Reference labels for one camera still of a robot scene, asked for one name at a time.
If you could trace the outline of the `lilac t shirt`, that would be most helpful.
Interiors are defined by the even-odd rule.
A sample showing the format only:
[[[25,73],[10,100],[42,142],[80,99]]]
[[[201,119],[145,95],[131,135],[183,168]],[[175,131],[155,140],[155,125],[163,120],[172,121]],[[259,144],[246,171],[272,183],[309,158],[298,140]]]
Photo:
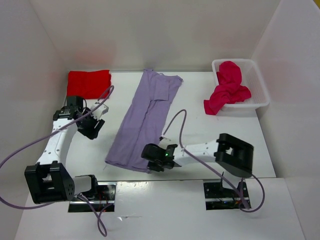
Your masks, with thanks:
[[[147,173],[141,157],[147,144],[159,144],[171,104],[183,83],[180,76],[144,70],[131,105],[107,153],[105,163]]]

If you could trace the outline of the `red t shirt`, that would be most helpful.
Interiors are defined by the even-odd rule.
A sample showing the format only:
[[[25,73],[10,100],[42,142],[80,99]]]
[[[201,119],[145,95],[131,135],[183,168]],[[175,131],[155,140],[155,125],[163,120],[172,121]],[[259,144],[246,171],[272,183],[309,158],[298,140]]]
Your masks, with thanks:
[[[66,96],[80,96],[86,100],[98,99],[111,86],[109,70],[70,71]]]

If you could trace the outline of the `magenta t shirt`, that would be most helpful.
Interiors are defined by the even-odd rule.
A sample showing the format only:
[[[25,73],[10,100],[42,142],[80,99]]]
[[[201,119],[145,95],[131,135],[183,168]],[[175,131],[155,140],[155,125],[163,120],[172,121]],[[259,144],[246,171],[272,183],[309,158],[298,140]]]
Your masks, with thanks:
[[[226,104],[244,102],[252,97],[251,91],[241,85],[242,72],[232,61],[224,61],[216,73],[218,85],[208,100],[203,101],[207,115],[216,115]]]

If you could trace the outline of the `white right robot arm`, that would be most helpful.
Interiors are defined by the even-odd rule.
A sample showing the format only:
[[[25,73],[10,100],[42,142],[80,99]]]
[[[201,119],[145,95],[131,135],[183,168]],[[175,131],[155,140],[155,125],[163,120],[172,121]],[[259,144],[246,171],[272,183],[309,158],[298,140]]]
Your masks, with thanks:
[[[195,164],[198,158],[206,164],[217,164],[237,179],[253,176],[254,147],[228,133],[221,133],[216,141],[186,145],[169,144],[162,148],[154,143],[145,145],[141,157],[148,161],[151,171],[181,168]]]

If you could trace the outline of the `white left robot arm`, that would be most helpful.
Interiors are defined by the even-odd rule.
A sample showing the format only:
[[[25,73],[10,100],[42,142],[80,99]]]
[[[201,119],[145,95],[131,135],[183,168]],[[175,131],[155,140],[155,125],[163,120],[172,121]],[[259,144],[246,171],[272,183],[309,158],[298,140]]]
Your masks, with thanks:
[[[98,137],[109,110],[103,103],[84,105],[80,96],[67,98],[66,105],[53,114],[52,135],[34,165],[29,165],[24,176],[35,204],[71,201],[78,194],[89,198],[98,193],[98,181],[93,174],[71,176],[66,169],[67,155],[74,135],[79,132],[89,140]]]

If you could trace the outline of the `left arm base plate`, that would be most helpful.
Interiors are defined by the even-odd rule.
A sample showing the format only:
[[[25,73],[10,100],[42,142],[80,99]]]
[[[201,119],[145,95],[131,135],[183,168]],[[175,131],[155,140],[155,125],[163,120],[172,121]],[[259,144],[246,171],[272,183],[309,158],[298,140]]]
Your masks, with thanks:
[[[117,183],[112,181],[99,181],[95,194],[84,193],[93,208],[98,212],[114,212]],[[69,213],[89,213],[92,212],[88,204],[74,197],[68,205]]]

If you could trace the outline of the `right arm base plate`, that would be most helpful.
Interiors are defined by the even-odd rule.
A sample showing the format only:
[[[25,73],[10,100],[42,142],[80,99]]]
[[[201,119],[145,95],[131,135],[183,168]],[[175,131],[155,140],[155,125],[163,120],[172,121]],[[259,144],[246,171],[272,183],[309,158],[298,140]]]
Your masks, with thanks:
[[[233,189],[222,186],[221,181],[204,181],[204,198],[207,211],[244,209],[241,198]]]

